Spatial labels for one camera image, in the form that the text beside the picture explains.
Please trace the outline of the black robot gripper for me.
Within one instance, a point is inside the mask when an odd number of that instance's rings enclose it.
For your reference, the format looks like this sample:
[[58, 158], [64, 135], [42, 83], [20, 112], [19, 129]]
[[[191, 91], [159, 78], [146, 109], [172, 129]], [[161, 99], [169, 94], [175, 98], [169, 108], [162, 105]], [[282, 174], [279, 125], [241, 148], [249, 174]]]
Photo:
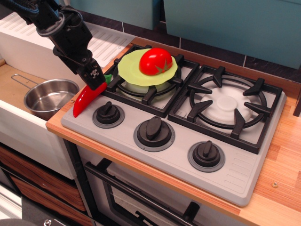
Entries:
[[105, 76], [92, 58], [92, 52], [87, 49], [92, 34], [82, 15], [71, 7], [63, 6], [36, 6], [35, 10], [37, 33], [52, 41], [54, 55], [73, 73], [77, 73], [92, 90], [101, 86]]

